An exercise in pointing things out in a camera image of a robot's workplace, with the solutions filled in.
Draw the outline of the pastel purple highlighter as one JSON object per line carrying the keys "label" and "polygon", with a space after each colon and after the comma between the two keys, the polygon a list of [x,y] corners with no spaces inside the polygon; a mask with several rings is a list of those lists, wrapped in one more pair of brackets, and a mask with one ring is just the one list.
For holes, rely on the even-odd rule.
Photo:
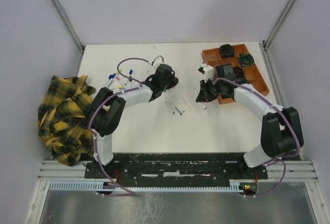
{"label": "pastel purple highlighter", "polygon": [[177,103],[178,107],[180,108],[180,111],[182,113],[185,113],[185,109],[182,107],[182,105],[180,104],[180,102],[178,101],[178,99],[173,95],[173,99],[175,100],[175,102]]}

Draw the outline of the black marker pen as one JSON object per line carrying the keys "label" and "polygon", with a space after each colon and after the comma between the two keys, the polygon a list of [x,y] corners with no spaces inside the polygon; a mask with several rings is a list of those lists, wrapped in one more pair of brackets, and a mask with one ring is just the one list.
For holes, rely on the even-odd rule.
{"label": "black marker pen", "polygon": [[172,114],[175,114],[175,109],[171,106],[171,104],[168,101],[165,101],[165,104],[170,109],[170,111],[172,112]]}

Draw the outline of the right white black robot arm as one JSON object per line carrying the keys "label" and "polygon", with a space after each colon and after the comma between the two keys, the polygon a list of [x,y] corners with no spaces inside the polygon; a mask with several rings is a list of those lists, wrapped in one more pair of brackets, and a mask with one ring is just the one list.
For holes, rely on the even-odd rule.
{"label": "right white black robot arm", "polygon": [[201,63],[199,72],[204,78],[200,81],[196,102],[211,102],[225,95],[244,105],[261,121],[260,144],[246,152],[236,166],[240,177],[249,178],[257,166],[300,154],[304,141],[295,108],[267,100],[245,77],[237,78],[231,64],[212,67]]}

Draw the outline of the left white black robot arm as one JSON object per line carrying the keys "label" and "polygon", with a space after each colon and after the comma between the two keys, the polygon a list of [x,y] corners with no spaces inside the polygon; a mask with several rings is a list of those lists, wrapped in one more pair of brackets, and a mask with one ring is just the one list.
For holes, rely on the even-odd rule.
{"label": "left white black robot arm", "polygon": [[172,67],[162,63],[158,65],[154,74],[135,88],[118,92],[106,87],[99,90],[92,104],[85,111],[88,128],[94,138],[93,157],[99,162],[96,166],[98,174],[108,178],[114,172],[114,165],[111,163],[114,157],[112,134],[120,123],[124,109],[153,101],[177,84],[178,78]]}

